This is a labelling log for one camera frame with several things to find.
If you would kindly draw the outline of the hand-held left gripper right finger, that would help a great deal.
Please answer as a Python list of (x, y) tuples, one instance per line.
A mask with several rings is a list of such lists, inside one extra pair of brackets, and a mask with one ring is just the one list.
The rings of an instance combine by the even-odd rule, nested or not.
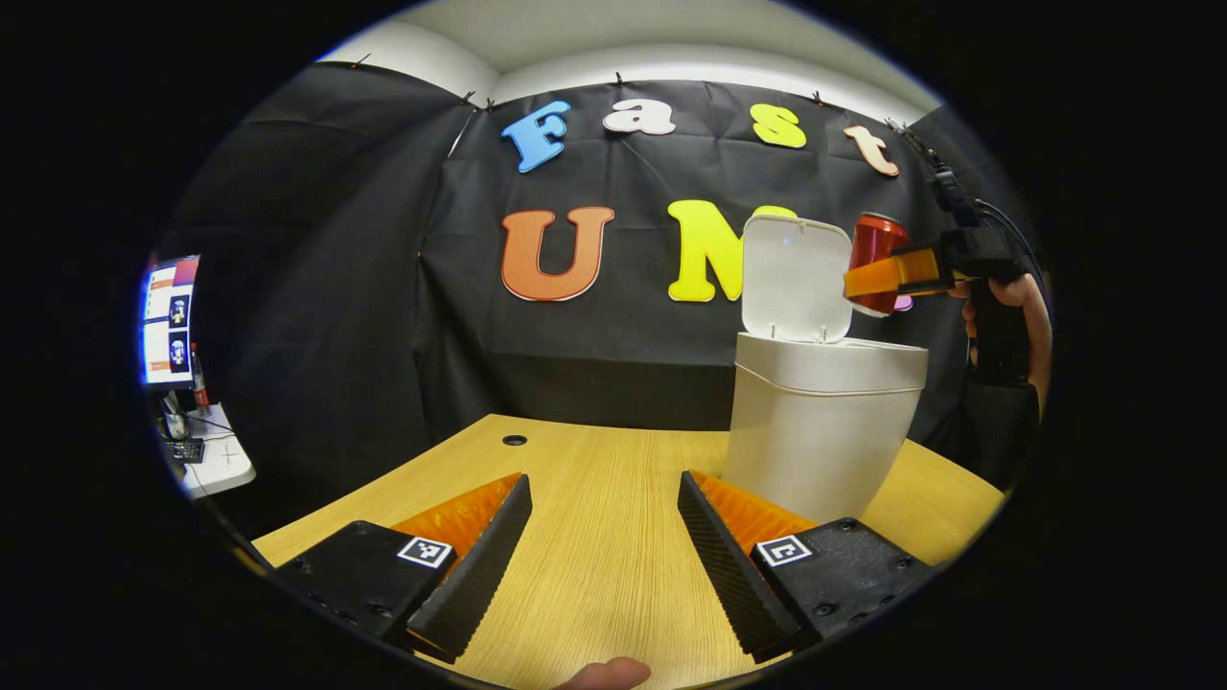
[(849, 634), (933, 576), (863, 521), (816, 524), (702, 471), (681, 474), (679, 514), (758, 663)]

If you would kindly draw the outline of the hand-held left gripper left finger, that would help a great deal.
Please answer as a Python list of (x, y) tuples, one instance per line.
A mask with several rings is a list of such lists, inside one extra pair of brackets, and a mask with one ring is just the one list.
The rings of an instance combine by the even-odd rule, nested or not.
[(533, 514), (514, 471), (394, 527), (350, 521), (275, 568), (333, 618), (445, 663), (465, 654)]

